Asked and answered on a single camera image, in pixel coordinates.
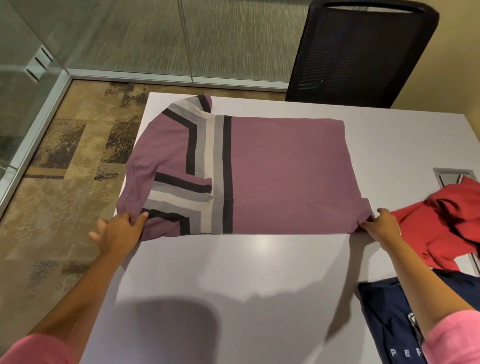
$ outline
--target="pink shirt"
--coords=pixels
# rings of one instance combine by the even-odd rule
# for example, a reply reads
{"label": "pink shirt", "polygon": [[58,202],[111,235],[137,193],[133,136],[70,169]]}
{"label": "pink shirt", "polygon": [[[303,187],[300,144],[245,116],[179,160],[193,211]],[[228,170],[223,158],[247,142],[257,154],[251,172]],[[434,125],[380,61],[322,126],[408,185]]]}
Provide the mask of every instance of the pink shirt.
{"label": "pink shirt", "polygon": [[[460,311],[444,318],[423,345],[429,364],[480,363],[480,312]],[[15,343],[0,364],[74,364],[68,345],[35,334]]]}

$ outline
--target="mesh chair back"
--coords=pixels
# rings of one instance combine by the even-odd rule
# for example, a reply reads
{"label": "mesh chair back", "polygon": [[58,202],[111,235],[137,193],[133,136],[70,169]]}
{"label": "mesh chair back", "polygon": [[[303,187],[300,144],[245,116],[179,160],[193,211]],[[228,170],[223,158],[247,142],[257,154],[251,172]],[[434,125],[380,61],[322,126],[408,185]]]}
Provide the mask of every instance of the mesh chair back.
{"label": "mesh chair back", "polygon": [[412,1],[314,0],[285,101],[391,107],[438,20]]}

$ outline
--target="forearm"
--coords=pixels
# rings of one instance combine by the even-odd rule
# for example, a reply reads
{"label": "forearm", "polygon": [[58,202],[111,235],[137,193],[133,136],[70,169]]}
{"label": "forearm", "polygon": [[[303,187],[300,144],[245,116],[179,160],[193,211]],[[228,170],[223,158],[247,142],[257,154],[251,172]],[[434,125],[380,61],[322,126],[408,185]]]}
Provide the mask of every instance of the forearm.
{"label": "forearm", "polygon": [[80,360],[121,257],[100,255],[80,281],[30,331],[55,336]]}
{"label": "forearm", "polygon": [[384,245],[425,336],[448,315],[474,309],[438,278],[403,239],[398,237]]}

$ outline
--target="purple sweater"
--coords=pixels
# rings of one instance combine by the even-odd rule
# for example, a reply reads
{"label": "purple sweater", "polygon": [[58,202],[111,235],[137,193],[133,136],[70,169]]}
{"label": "purple sweater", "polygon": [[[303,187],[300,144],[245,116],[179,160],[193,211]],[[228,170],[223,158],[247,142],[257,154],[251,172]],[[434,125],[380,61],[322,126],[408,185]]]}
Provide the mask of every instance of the purple sweater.
{"label": "purple sweater", "polygon": [[214,115],[200,95],[153,119],[127,163],[118,213],[142,240],[189,234],[351,233],[372,214],[333,119]]}

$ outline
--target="table surface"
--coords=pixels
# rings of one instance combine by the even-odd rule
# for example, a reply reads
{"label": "table surface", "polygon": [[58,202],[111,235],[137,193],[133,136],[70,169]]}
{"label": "table surface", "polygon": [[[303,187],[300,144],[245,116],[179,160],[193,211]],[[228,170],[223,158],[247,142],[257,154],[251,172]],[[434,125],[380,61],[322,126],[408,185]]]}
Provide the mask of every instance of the table surface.
{"label": "table surface", "polygon": [[[138,136],[171,102],[150,93]],[[212,97],[213,113],[345,122],[358,186],[391,210],[439,189],[434,167],[474,170],[459,114]],[[110,285],[82,363],[380,363],[354,295],[395,275],[363,235],[197,235],[144,242]],[[457,259],[475,274],[468,256]]]}

